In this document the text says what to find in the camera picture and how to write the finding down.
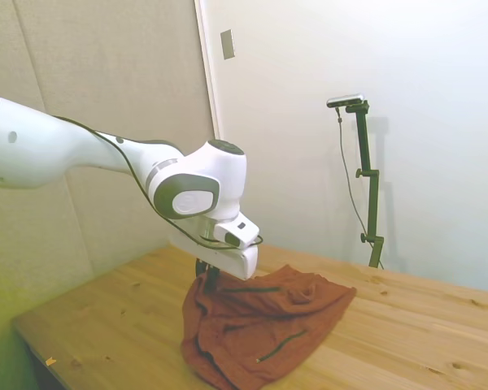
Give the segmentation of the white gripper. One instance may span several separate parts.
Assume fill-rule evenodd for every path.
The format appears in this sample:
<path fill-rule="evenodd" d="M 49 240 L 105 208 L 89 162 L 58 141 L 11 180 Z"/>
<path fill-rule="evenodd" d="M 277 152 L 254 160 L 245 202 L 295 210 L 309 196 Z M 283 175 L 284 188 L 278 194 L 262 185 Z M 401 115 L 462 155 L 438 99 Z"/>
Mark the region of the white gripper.
<path fill-rule="evenodd" d="M 197 258 L 195 276 L 206 279 L 206 293 L 216 289 L 220 270 L 248 280 L 257 267 L 259 228 L 251 221 L 182 221 L 169 242 Z"/>

